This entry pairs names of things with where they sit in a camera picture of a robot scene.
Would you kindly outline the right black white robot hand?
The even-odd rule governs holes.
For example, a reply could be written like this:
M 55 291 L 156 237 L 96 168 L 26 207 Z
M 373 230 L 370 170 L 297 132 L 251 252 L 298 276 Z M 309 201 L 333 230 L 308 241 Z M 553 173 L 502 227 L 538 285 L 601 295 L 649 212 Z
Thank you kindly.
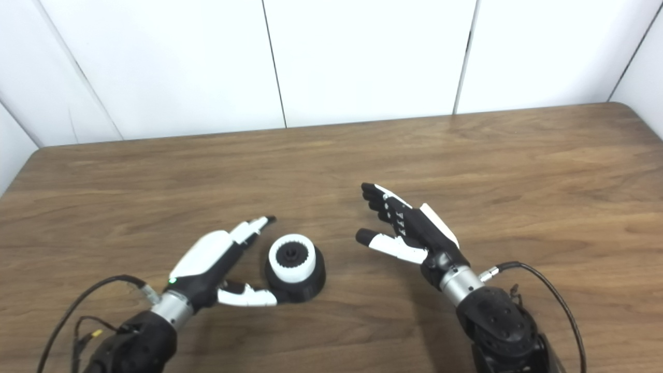
M 395 233 L 386 235 L 361 228 L 355 235 L 358 243 L 419 264 L 422 276 L 438 291 L 444 288 L 444 276 L 456 274 L 464 266 L 469 267 L 455 235 L 440 218 L 434 217 L 434 211 L 428 206 L 414 208 L 378 184 L 363 182 L 362 193 L 369 208 L 377 212 L 379 220 L 388 223 Z

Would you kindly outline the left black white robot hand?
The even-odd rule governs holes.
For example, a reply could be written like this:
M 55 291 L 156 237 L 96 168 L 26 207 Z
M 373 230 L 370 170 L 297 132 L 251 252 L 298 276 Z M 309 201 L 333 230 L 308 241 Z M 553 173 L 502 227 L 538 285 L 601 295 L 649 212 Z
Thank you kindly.
M 227 279 L 244 252 L 262 229 L 276 220 L 263 216 L 239 223 L 232 231 L 213 231 L 202 236 L 170 272 L 166 291 L 185 298 L 194 313 L 217 304 L 237 307 L 277 305 L 275 294 L 248 283 Z

